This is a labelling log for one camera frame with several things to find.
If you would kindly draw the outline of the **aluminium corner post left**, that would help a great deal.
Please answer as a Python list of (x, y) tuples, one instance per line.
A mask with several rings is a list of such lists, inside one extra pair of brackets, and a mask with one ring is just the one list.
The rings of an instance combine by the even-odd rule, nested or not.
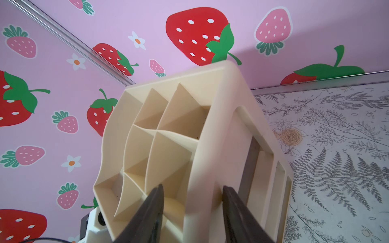
[(27, 15), (29, 18), (31, 18), (33, 21), (38, 23), (40, 26), (45, 28), (52, 35), (56, 36), (72, 49), (82, 54), (87, 60), (99, 67), (102, 71), (120, 82), (125, 87), (135, 84), (135, 82), (133, 82), (129, 77), (121, 73), (108, 61), (99, 56), (94, 50), (92, 50), (92, 48), (87, 46), (84, 42), (82, 42), (79, 38), (64, 28), (61, 24), (59, 24), (56, 20), (46, 14), (31, 1), (8, 0), (8, 2), (19, 11)]

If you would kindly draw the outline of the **cream drawer organizer cabinet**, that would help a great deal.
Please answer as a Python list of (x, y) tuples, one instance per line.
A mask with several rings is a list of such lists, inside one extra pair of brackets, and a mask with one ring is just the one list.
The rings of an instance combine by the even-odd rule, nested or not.
[(227, 186), (280, 243), (292, 181), (241, 72), (222, 61), (128, 86), (104, 129), (93, 190), (112, 240), (162, 185), (162, 242), (224, 243)]

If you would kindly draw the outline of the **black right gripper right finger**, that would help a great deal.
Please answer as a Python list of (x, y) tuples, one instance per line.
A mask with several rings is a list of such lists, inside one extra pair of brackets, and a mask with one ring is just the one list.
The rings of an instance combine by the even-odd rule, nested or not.
[(232, 187), (223, 187), (222, 207), (227, 243), (273, 242)]

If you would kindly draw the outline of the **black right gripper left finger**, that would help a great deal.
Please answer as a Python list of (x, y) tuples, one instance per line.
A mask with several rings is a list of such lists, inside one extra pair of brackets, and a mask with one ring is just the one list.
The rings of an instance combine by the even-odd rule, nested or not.
[(114, 243), (158, 243), (161, 237), (164, 188), (154, 188)]

